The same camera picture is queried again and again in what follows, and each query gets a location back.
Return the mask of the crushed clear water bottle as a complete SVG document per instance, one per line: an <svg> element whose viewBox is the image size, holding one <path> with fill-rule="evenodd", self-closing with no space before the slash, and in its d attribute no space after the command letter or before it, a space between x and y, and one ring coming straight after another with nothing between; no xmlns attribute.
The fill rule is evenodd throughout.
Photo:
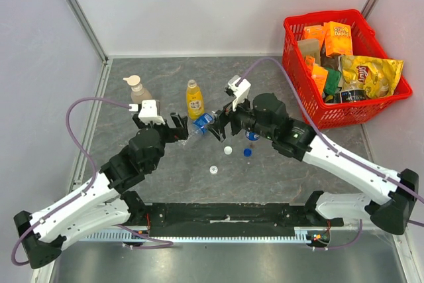
<svg viewBox="0 0 424 283"><path fill-rule="evenodd" d="M189 147L202 141L208 132L208 126L212 125L215 121L215 113L204 113L196 120L193 121L189 127L189 135L186 140L181 142L183 147Z"/></svg>

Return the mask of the clear blue label bottle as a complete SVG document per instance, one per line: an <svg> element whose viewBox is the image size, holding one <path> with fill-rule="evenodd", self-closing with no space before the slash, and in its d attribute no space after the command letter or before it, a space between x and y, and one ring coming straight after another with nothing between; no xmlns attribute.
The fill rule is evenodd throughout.
<svg viewBox="0 0 424 283"><path fill-rule="evenodd" d="M260 138L260 135L250 131L246 131L245 135L246 135L246 138L250 141L257 141Z"/></svg>

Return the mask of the white blue pocari cap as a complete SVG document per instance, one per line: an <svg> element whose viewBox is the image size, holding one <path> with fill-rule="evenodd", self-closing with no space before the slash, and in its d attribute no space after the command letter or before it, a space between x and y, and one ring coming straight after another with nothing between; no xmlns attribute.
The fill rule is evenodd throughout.
<svg viewBox="0 0 424 283"><path fill-rule="evenodd" d="M230 155L233 152L233 149L230 146L224 148L224 153Z"/></svg>

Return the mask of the yellow juice bottle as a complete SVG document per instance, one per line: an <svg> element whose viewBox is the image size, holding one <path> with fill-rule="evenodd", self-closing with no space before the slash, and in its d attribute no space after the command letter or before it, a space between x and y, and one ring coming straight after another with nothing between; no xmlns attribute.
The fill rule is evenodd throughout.
<svg viewBox="0 0 424 283"><path fill-rule="evenodd" d="M186 104L188 116L192 120L198 119L205 112L201 89L195 80L189 80L187 83Z"/></svg>

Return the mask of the blue bottle cap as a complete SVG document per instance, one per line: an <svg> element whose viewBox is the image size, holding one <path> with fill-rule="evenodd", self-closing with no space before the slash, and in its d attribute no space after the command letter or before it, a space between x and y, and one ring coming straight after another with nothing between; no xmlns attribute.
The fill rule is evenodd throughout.
<svg viewBox="0 0 424 283"><path fill-rule="evenodd" d="M252 150L250 148L246 148L243 150L243 154L245 157L250 157L252 155Z"/></svg>

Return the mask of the white juice bottle cap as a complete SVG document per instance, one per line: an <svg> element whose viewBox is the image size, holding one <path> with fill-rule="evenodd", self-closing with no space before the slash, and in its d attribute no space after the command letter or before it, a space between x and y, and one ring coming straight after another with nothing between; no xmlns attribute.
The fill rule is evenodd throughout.
<svg viewBox="0 0 424 283"><path fill-rule="evenodd" d="M211 174L217 174L217 173L218 173L218 167L216 167L215 165L211 166L211 167L209 168L209 172L210 172Z"/></svg>

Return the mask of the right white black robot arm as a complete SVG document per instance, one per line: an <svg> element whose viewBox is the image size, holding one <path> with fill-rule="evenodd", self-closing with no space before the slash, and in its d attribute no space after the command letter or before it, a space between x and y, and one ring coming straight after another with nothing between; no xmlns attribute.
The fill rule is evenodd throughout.
<svg viewBox="0 0 424 283"><path fill-rule="evenodd" d="M225 105L207 129L223 141L227 125L232 135L241 130L255 133L268 139L279 154L324 169L359 190L358 199L316 192L316 201L303 209L308 224L366 216L385 232L404 234L417 201L416 172L384 168L344 149L311 125L289 117L285 104L273 93Z"/></svg>

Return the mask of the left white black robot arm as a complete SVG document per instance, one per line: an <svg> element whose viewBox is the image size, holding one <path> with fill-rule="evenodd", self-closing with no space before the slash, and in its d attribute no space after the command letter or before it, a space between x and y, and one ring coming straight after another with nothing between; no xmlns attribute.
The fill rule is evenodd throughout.
<svg viewBox="0 0 424 283"><path fill-rule="evenodd" d="M187 117L171 113L174 126L156 121L133 120L138 132L118 154L95 170L93 177L56 203L40 211L21 211L14 216L32 269L56 260L76 241L100 229L116 225L146 225L148 209L131 188L158 167L168 143L188 138Z"/></svg>

